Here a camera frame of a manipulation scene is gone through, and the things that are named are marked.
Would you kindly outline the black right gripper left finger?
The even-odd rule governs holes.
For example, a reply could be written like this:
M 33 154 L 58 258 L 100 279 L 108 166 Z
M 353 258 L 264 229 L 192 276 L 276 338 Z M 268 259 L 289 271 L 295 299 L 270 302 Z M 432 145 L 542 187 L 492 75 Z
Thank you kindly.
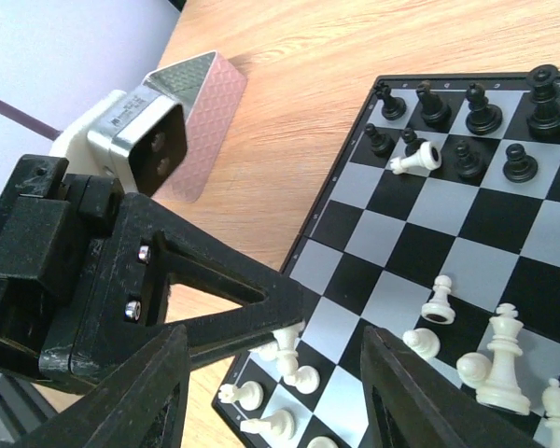
M 0 447 L 178 447 L 188 389 L 186 330 L 167 327 L 92 392 Z

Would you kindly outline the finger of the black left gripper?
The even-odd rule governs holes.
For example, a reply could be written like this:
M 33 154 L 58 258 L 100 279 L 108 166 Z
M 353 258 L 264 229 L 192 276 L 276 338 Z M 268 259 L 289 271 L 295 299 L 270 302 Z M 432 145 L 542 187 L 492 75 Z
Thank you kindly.
M 237 305 L 181 321 L 195 367 L 266 343 L 273 331 L 303 319 L 299 283 L 145 195 L 85 200 L 79 211 L 103 241 L 72 352 L 74 373 L 109 373 L 168 328 L 175 284 Z

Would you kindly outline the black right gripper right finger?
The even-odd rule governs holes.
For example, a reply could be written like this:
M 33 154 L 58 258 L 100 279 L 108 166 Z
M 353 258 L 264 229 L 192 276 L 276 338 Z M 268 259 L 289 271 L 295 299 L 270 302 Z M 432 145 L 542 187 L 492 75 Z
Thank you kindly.
M 364 329 L 360 372 L 374 447 L 540 446 L 456 388 L 388 329 Z

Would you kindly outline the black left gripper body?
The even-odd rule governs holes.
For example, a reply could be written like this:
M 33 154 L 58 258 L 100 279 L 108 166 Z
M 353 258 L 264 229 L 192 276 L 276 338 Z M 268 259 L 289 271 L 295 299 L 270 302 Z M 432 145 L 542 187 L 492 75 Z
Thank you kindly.
M 93 385 L 72 373 L 72 349 L 124 191 L 68 165 L 25 154 L 0 195 L 0 373 L 81 395 Z

